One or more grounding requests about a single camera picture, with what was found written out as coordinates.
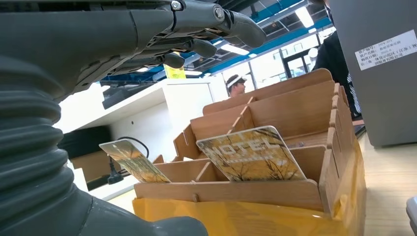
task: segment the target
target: white cap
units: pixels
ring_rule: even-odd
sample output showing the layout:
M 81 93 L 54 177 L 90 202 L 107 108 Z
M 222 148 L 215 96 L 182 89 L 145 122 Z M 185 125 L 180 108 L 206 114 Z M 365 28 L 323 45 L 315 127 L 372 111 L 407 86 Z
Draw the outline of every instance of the white cap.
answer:
M 243 78 L 241 75 L 240 76 L 238 76 L 236 79 L 234 79 L 234 80 L 232 80 L 232 81 L 230 81 L 230 83 L 228 83 L 226 86 L 227 86 L 227 88 L 230 88 L 231 86 L 233 86 L 237 81 L 239 81 L 239 80 L 244 80 L 244 81 L 246 81 L 247 79 L 245 79 L 245 78 Z

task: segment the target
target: glass door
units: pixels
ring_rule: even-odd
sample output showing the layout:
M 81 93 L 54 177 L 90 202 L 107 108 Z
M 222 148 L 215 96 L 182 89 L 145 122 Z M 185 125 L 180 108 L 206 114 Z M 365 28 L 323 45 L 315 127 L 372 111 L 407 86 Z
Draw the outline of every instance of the glass door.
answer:
M 317 48 L 314 47 L 284 58 L 282 61 L 287 78 L 293 78 L 311 72 L 316 64 L 316 58 L 311 58 L 309 51 L 316 50 Z

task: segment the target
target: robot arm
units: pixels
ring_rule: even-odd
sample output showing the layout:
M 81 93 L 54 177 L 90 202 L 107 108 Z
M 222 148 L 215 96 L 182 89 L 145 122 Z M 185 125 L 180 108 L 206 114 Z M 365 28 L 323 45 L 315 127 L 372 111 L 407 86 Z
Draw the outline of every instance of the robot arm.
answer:
M 39 71 L 27 72 L 61 84 L 54 89 L 57 100 L 87 89 L 137 55 L 153 58 L 195 50 L 209 57 L 215 49 L 195 39 L 224 37 L 251 47 L 266 39 L 250 18 L 208 2 L 47 0 L 22 10 L 14 1 L 19 3 L 2 3 L 6 12 L 0 13 L 0 64 L 37 67 Z
M 209 57 L 217 37 L 258 47 L 262 29 L 193 0 L 0 0 L 0 30 L 0 235 L 207 235 L 195 219 L 147 222 L 77 189 L 52 124 L 59 101 L 108 74 L 179 67 L 173 51 Z

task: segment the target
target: white label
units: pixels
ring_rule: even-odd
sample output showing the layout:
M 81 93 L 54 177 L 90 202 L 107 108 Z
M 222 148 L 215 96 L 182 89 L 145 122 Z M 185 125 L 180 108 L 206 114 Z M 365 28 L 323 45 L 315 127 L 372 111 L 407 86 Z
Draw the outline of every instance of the white label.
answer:
M 390 62 L 417 52 L 414 29 L 355 52 L 360 70 Z

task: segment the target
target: wooden floor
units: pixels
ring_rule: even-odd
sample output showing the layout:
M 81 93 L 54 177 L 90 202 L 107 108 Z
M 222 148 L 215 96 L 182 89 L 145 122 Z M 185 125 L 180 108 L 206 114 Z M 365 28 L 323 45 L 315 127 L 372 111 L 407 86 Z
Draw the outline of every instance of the wooden floor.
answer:
M 417 145 L 374 149 L 365 133 L 359 144 L 367 186 L 365 236 L 414 236 L 405 212 L 417 196 Z M 109 202 L 133 212 L 132 190 Z

